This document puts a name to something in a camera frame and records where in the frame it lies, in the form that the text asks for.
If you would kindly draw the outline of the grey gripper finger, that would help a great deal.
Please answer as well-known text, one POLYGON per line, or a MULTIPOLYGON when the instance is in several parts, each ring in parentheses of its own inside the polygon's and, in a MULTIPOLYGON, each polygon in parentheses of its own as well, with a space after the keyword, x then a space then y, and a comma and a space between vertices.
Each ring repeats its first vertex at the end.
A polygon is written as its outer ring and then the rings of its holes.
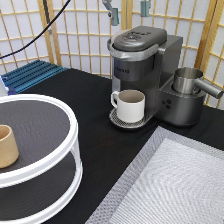
POLYGON ((104 7, 108 10, 108 16, 112 26, 119 24, 118 9, 112 6, 112 0, 102 0, 104 7))
POLYGON ((149 16, 149 9, 151 8, 151 0, 142 0, 140 2, 140 14, 142 17, 149 16))

